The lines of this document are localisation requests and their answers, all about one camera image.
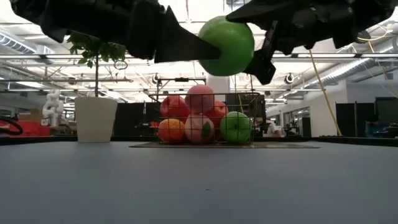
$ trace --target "white planter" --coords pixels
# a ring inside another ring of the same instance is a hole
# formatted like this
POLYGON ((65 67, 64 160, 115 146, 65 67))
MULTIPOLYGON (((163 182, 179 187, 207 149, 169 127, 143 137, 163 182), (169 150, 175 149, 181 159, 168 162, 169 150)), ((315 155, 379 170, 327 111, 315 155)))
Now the white planter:
POLYGON ((75 99, 79 142, 110 142, 118 102, 108 98, 75 99))

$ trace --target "green leaves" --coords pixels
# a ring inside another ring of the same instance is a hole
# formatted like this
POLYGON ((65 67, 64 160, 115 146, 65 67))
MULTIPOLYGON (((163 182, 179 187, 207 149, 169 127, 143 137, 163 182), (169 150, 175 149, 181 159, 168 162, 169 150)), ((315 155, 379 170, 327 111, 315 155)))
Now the green leaves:
POLYGON ((89 67, 89 68, 93 68, 93 61, 88 61, 87 62, 87 67, 89 67))
POLYGON ((207 137, 207 136, 209 136, 209 134, 211 134, 211 125, 210 125, 209 122, 206 122, 203 125, 203 129, 201 131, 201 136, 202 137, 207 137))
POLYGON ((85 63, 87 63, 87 59, 86 58, 82 58, 77 63, 80 64, 80 65, 81 64, 85 64, 85 63))
POLYGON ((110 59, 114 62, 120 60, 124 61, 126 59, 125 46, 102 42, 96 37, 72 32, 67 42, 72 44, 69 49, 71 54, 81 54, 81 56, 83 56, 83 58, 78 61, 78 64, 87 64, 90 68, 93 67, 97 55, 99 55, 100 59, 104 62, 109 62, 110 59))

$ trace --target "green apple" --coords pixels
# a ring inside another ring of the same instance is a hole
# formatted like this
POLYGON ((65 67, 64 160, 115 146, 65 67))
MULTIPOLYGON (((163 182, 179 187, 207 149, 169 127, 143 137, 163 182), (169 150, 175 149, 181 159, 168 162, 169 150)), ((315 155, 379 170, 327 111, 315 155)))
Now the green apple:
POLYGON ((251 135, 250 119, 240 112, 229 112, 221 120, 220 132, 224 140, 243 144, 248 141, 251 135))
POLYGON ((218 16, 210 19, 198 36, 221 50, 219 59, 199 61, 211 75, 224 77, 243 72, 253 58, 254 37, 247 24, 218 16))

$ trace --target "white pillar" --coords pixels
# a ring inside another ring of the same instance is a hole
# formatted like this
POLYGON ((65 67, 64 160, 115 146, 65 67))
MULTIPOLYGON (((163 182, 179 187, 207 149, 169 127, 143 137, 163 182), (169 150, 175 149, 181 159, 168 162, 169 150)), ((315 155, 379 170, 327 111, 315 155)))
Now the white pillar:
MULTIPOLYGON (((229 77, 206 76, 206 84, 210 86, 214 93, 229 93, 229 77)), ((225 102, 225 95, 216 95, 215 100, 225 102)))

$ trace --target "desk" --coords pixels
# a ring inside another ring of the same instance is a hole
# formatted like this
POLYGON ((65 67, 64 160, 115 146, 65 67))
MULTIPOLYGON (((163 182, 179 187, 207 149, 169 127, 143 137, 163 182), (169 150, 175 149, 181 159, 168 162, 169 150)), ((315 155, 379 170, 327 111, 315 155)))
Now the desk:
POLYGON ((398 149, 0 146, 0 223, 396 224, 398 149))

